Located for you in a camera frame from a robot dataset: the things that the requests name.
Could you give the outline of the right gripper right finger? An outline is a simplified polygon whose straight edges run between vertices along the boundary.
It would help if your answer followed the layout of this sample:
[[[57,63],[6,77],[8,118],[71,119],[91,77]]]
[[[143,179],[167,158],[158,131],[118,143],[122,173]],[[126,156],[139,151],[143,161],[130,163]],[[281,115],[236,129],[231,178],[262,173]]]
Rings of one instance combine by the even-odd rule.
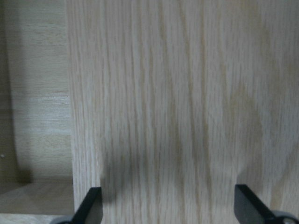
[[[283,223],[245,184],[235,185],[234,214],[240,224]]]

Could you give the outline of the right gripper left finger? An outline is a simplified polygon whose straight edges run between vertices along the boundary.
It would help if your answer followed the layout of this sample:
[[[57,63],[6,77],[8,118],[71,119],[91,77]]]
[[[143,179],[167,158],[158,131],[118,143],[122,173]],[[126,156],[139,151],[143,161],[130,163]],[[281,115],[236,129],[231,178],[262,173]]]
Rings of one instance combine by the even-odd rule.
[[[103,219],[103,199],[101,187],[88,190],[84,200],[71,219],[72,224],[100,224]]]

